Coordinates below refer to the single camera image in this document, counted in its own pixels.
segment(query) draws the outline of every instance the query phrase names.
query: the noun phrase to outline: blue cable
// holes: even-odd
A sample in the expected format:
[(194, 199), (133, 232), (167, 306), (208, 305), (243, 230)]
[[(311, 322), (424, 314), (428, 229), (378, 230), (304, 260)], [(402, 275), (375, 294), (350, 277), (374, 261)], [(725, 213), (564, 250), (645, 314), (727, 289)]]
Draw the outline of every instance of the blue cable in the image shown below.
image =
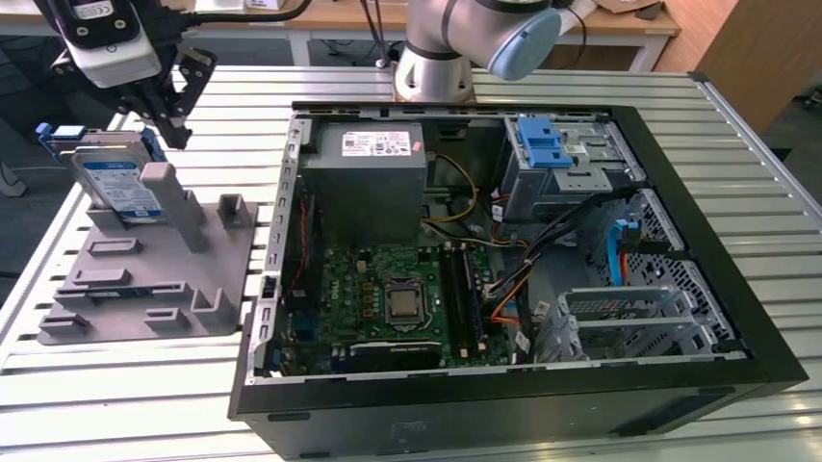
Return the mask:
[(611, 273), (614, 286), (625, 286), (626, 284), (626, 281), (622, 279), (622, 272), (619, 271), (619, 242), (622, 241), (622, 234), (626, 227), (629, 229), (637, 229), (639, 223), (629, 222), (626, 219), (618, 219), (607, 229), (607, 269)]

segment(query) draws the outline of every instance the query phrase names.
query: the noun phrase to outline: metal table surface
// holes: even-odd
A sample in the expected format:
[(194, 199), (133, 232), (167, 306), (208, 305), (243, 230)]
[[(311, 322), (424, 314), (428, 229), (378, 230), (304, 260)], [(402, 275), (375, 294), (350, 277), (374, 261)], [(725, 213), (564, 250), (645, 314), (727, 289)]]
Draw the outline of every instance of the metal table surface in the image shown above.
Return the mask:
[[(822, 214), (713, 87), (659, 73), (539, 72), (503, 83), (476, 72), (475, 79), (483, 102), (638, 107), (810, 380), (667, 435), (391, 460), (822, 460)], [(170, 151), (168, 159), (200, 202), (240, 192), (262, 203), (250, 270), (262, 267), (291, 102), (390, 99), (390, 77), (371, 69), (219, 68), (188, 120), (188, 150)], [(127, 117), (111, 128), (137, 125)], [(79, 346), (35, 340), (91, 225), (87, 203), (75, 187), (0, 310), (0, 459), (276, 460), (226, 418), (239, 333)], [(258, 278), (250, 271), (247, 295)]]

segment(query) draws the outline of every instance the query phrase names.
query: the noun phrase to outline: label sticker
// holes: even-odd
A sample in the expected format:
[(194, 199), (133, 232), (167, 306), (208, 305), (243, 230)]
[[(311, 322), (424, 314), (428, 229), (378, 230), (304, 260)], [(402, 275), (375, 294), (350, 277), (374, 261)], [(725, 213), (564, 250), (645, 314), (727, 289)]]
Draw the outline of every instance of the label sticker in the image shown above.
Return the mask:
[(516, 346), (522, 349), (522, 351), (528, 352), (531, 349), (531, 340), (528, 340), (528, 337), (526, 337), (522, 330), (516, 332), (514, 342), (516, 342)]
[(117, 292), (89, 292), (85, 295), (91, 298), (120, 298), (120, 293)]
[(548, 314), (548, 308), (551, 308), (551, 304), (547, 301), (539, 300), (536, 303), (536, 308), (534, 309), (535, 316), (544, 316)]
[(491, 218), (494, 219), (494, 221), (502, 221), (502, 212), (504, 209), (502, 209), (500, 205), (492, 205), (491, 206)]
[(343, 157), (410, 155), (408, 132), (347, 132), (343, 135)]
[(589, 154), (589, 150), (583, 144), (566, 144), (564, 145), (564, 154)]
[(95, 189), (112, 209), (127, 218), (160, 215), (155, 195), (140, 183), (140, 168), (133, 162), (85, 162), (83, 164)]
[(79, 19), (95, 19), (97, 17), (105, 17), (115, 12), (112, 2), (103, 0), (101, 2), (85, 3), (72, 7)]

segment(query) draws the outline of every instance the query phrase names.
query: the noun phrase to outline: motherboard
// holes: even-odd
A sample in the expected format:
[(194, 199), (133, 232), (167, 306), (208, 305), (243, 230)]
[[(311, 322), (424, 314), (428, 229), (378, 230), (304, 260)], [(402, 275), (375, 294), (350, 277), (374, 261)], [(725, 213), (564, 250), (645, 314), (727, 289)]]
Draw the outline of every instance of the motherboard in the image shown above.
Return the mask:
[(483, 330), (491, 280), (482, 246), (328, 248), (319, 313), (294, 319), (300, 356), (314, 350), (300, 373), (507, 364), (506, 333)]

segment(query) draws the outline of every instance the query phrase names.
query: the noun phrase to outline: blue hard drive label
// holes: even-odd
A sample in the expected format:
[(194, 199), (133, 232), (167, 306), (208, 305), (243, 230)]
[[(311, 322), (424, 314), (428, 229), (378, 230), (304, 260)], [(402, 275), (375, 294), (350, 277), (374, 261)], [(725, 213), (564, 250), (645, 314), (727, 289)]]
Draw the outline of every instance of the blue hard drive label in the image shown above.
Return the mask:
[(112, 209), (128, 221), (155, 221), (161, 208), (152, 192), (140, 183), (133, 162), (85, 162), (85, 173)]

